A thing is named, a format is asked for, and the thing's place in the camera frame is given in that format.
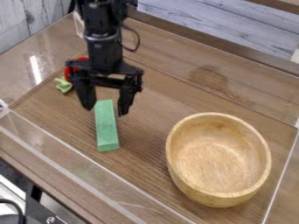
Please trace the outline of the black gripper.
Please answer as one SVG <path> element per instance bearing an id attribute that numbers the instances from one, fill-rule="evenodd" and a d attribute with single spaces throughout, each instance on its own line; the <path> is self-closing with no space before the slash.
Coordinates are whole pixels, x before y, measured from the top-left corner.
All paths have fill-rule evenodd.
<path id="1" fill-rule="evenodd" d="M 69 77 L 76 90 L 80 104 L 92 110 L 96 104 L 95 85 L 119 89 L 118 115 L 128 114 L 136 92 L 142 91 L 144 71 L 123 60 L 122 33 L 112 35 L 84 35 L 88 46 L 88 57 L 68 60 L 67 67 L 76 67 Z"/>

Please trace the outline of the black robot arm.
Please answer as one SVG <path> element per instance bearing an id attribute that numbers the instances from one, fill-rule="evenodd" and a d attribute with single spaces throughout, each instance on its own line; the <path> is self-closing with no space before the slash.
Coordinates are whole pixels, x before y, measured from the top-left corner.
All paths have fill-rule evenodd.
<path id="1" fill-rule="evenodd" d="M 65 79 L 87 110 L 96 104 L 96 86 L 116 88 L 118 115 L 124 116 L 143 91 L 144 70 L 123 57 L 123 49 L 135 52 L 140 46 L 139 33 L 124 25 L 127 10 L 138 6 L 138 0 L 75 0 L 75 5 L 84 23 L 88 57 L 65 61 Z"/>

